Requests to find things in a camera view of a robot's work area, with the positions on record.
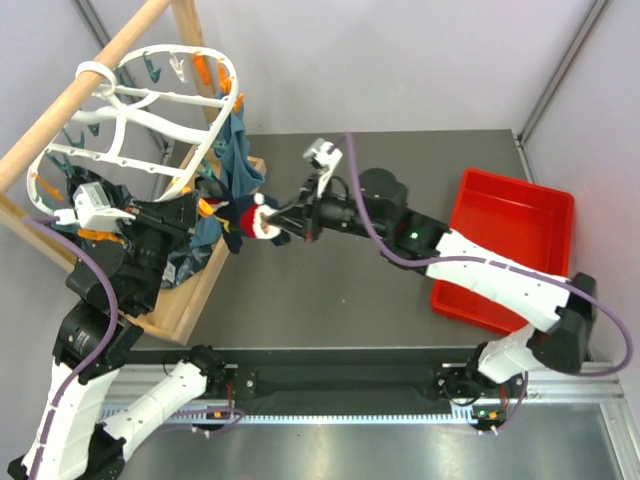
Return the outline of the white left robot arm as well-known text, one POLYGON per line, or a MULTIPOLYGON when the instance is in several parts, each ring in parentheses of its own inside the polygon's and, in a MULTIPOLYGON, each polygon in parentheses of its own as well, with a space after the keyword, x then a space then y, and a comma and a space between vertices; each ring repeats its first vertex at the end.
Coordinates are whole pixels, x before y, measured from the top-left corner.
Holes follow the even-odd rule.
POLYGON ((80 300, 61 322, 41 422, 28 452, 10 462, 11 478, 114 479, 184 405, 224 390, 222 358, 200 345, 125 411, 100 417, 111 384, 144 332, 127 318, 154 309, 168 256, 187 242, 198 203, 194 191, 161 202, 130 199, 117 207, 125 217, 116 222, 116 239, 96 240, 87 249, 42 222, 27 221, 76 254, 66 285, 80 300))

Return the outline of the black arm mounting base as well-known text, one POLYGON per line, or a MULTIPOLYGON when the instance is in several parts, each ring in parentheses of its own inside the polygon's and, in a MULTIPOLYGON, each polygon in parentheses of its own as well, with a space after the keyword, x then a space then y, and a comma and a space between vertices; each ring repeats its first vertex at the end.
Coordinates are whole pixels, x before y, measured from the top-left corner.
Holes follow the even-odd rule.
POLYGON ((528 377, 503 383, 424 353, 382 350, 222 352, 203 392, 170 408, 168 423, 205 435, 239 425, 505 426, 528 377))

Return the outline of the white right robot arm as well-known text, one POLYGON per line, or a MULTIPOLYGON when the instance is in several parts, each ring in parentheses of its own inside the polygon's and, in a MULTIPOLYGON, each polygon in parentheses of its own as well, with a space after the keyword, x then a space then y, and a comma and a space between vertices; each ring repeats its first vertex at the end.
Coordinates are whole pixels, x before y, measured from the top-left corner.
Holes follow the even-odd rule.
POLYGON ((468 388, 487 396, 516 376, 544 369, 580 375, 595 320, 595 279, 527 268, 410 209, 407 196, 407 187, 382 168, 360 173, 344 195, 311 175, 289 204, 264 219, 307 242, 325 229, 369 237, 382 243, 395 266, 461 287, 524 319, 519 330, 479 344, 456 380, 442 384, 444 392, 468 388))

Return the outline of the teal blue garment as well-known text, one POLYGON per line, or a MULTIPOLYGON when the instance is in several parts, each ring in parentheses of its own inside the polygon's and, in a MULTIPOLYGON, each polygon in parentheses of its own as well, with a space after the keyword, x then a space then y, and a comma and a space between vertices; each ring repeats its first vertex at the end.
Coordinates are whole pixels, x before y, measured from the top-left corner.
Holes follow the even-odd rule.
MULTIPOLYGON (((264 183, 264 175, 249 161, 249 140, 242 106, 232 110, 213 142, 212 151, 215 160, 220 163, 220 173, 215 174, 211 164, 204 160, 195 180, 197 177, 215 177, 226 185, 234 199, 254 193, 264 183)), ((190 246, 211 246, 218 240, 224 241, 221 225, 214 214, 209 217, 200 215, 190 246)))

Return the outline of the navy sock with yellow tag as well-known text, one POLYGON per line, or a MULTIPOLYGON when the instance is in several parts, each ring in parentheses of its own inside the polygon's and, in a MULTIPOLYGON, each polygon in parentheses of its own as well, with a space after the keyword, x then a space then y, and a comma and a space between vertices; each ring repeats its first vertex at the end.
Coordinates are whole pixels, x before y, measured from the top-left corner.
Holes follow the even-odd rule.
POLYGON ((288 245, 291 242, 290 234, 268 222, 268 218, 279 208, 277 200, 260 192, 221 202, 214 216, 221 225, 229 251, 239 254, 244 238, 270 241, 277 247, 288 245))

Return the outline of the white round clip hanger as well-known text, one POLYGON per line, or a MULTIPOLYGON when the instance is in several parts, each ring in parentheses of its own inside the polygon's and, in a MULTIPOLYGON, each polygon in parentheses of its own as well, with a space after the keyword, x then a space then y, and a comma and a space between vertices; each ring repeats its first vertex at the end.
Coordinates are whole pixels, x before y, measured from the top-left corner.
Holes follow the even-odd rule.
POLYGON ((82 142, 58 144, 51 140, 27 169, 26 191, 31 204, 39 211, 50 215, 52 208, 46 205, 43 195, 38 191, 38 171, 43 157, 49 153, 60 153, 69 156, 86 158, 92 162, 102 162, 119 168, 135 169, 151 175, 162 175, 170 179, 166 190, 158 197, 160 201, 173 199, 182 192, 192 179, 205 154, 213 146, 231 112, 239 105, 240 86, 236 68, 231 59, 224 53, 207 47, 157 44, 140 48, 126 54, 117 64, 119 68, 133 60, 142 59, 150 62, 154 56, 167 55, 176 74, 180 76, 182 69, 178 57, 195 57, 200 60, 213 59, 216 66, 222 69, 221 98, 211 98, 200 94, 181 94, 150 88, 127 87, 119 82, 113 69, 97 62, 85 61, 78 65, 75 75, 96 73, 100 79, 98 86, 90 95, 105 102, 94 110, 83 110, 79 107, 72 111, 70 120, 86 125, 112 121, 115 130, 111 145, 105 152, 90 150, 82 142), (214 108, 218 111, 215 119, 205 129, 197 129, 180 125, 148 110, 158 101, 214 108), (125 157, 121 154, 127 126, 135 124, 145 127, 173 140, 178 140, 195 147, 195 151, 186 166, 174 168, 162 166, 149 161, 125 157))

